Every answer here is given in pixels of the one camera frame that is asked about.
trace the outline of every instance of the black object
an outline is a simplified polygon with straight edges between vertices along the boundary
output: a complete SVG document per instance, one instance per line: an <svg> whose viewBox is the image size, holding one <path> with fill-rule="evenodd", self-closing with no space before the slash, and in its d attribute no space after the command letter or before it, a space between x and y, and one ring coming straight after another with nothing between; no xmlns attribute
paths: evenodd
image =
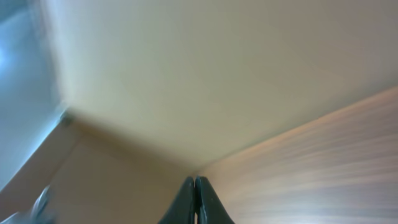
<svg viewBox="0 0 398 224"><path fill-rule="evenodd" d="M170 208L158 224L233 224L223 204L206 177L198 176L195 183L187 177Z"/></svg>

